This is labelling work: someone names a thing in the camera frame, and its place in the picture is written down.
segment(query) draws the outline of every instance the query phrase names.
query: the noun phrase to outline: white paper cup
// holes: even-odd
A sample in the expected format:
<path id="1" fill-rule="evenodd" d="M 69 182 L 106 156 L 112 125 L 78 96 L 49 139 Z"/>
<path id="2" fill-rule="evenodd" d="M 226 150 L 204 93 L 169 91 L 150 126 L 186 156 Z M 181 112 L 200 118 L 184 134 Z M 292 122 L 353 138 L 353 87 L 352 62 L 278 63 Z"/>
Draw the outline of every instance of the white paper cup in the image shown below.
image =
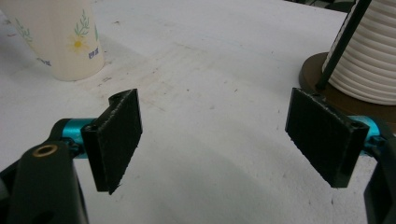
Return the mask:
<path id="1" fill-rule="evenodd" d="M 0 9 L 56 78 L 79 80 L 103 67 L 88 0 L 0 0 Z"/>

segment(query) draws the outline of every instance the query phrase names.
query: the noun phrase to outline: blue anodized part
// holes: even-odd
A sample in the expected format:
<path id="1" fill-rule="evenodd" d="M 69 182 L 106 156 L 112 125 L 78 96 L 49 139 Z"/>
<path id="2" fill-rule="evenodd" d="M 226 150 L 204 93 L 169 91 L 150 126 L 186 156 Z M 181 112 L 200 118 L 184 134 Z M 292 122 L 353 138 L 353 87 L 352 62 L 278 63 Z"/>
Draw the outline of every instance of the blue anodized part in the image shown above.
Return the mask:
<path id="1" fill-rule="evenodd" d="M 84 141 L 81 136 L 81 128 L 85 125 L 92 123 L 94 119 L 70 119 L 66 125 L 64 125 L 64 130 L 62 132 L 62 138 L 71 138 L 78 148 L 71 148 L 71 150 L 82 149 L 82 153 L 79 153 L 77 159 L 87 159 L 87 153 L 84 147 Z"/>
<path id="2" fill-rule="evenodd" d="M 366 150 L 366 148 L 371 148 L 371 147 L 377 147 L 379 150 L 382 149 L 381 143 L 382 141 L 384 141 L 384 139 L 381 137 L 381 132 L 379 131 L 378 126 L 372 119 L 366 116 L 349 116 L 349 118 L 354 119 L 356 121 L 360 121 L 370 127 L 369 132 L 367 133 L 366 139 L 364 141 L 363 150 Z"/>

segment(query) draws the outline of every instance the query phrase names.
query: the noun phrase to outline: white tabletop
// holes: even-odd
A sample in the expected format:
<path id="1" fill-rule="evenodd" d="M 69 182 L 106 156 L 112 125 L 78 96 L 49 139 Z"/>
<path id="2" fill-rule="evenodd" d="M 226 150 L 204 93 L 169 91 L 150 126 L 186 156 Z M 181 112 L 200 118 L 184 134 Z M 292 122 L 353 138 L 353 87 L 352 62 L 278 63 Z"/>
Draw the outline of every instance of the white tabletop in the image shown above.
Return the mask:
<path id="1" fill-rule="evenodd" d="M 91 118 L 138 88 L 144 133 L 122 185 L 96 192 L 75 160 L 91 223 L 366 223 L 375 162 L 332 189 L 285 133 L 305 59 L 346 14 L 281 0 L 92 1 L 106 65 L 54 79 L 0 14 L 0 169 L 63 118 Z"/>

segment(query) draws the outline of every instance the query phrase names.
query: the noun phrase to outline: flower print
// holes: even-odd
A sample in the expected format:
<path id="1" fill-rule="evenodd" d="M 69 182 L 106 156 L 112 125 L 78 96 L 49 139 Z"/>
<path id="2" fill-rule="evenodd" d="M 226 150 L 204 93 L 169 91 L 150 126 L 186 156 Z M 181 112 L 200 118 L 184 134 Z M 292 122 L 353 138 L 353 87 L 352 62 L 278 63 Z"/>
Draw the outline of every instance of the flower print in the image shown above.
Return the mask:
<path id="1" fill-rule="evenodd" d="M 76 54 L 80 54 L 89 49 L 87 42 L 83 36 L 79 35 L 70 35 L 69 36 L 70 44 L 68 45 L 69 49 Z"/>

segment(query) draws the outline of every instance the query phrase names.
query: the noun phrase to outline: brown spool base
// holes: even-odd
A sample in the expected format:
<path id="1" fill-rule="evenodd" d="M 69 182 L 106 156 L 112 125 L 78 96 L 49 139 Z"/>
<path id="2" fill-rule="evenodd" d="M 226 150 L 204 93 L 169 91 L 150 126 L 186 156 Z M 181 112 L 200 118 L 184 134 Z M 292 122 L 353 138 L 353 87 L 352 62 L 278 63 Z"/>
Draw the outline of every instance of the brown spool base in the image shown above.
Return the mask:
<path id="1" fill-rule="evenodd" d="M 337 90 L 330 83 L 326 90 L 318 90 L 318 83 L 322 72 L 321 67 L 326 60 L 327 52 L 316 54 L 308 58 L 300 72 L 300 85 L 306 91 L 314 91 L 326 96 L 329 105 L 339 109 L 346 115 L 371 116 L 384 120 L 396 133 L 396 105 L 376 105 L 350 97 Z"/>

